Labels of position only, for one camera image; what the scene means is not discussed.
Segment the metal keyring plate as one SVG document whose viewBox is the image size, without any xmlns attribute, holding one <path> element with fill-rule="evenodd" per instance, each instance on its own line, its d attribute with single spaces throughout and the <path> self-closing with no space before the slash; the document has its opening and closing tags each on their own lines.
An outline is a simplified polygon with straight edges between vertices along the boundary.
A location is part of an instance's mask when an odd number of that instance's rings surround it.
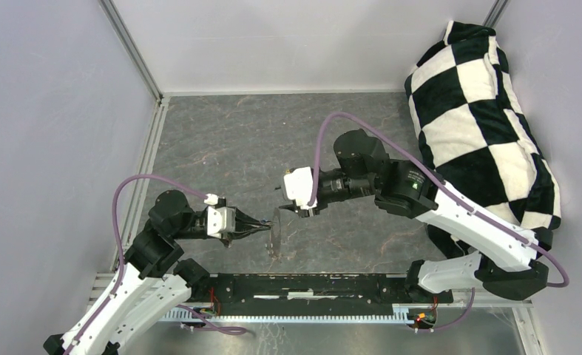
<svg viewBox="0 0 582 355">
<path fill-rule="evenodd" d="M 272 260 L 280 256 L 281 249 L 281 212 L 278 207 L 273 209 L 273 215 L 270 222 L 269 239 L 266 243 L 266 250 Z"/>
</svg>

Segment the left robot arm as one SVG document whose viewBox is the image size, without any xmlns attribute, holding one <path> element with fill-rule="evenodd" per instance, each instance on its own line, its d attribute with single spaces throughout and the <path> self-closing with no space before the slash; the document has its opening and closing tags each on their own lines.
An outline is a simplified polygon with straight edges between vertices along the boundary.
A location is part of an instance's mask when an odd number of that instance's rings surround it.
<svg viewBox="0 0 582 355">
<path fill-rule="evenodd" d="M 195 211 L 184 193 L 160 194 L 149 219 L 123 257 L 123 268 L 84 317 L 43 344 L 48 354 L 122 354 L 167 312 L 209 293 L 209 273 L 193 259 L 182 258 L 179 240 L 220 241 L 230 246 L 272 223 L 257 220 L 226 199 L 210 197 Z"/>
</svg>

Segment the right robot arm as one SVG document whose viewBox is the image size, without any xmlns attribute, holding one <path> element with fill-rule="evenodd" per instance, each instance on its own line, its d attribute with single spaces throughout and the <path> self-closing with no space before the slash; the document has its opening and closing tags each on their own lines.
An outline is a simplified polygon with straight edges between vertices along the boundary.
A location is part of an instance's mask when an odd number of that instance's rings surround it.
<svg viewBox="0 0 582 355">
<path fill-rule="evenodd" d="M 388 214 L 417 220 L 467 244 L 461 256 L 418 260 L 404 282 L 406 296 L 422 302 L 431 294 L 483 288 L 508 300 L 525 300 L 546 288 L 549 269 L 538 259 L 551 235 L 502 220 L 459 193 L 436 173 L 410 160 L 389 157 L 383 143 L 357 129 L 334 142 L 339 167 L 289 169 L 282 179 L 287 210 L 319 214 L 330 203 L 371 196 Z"/>
</svg>

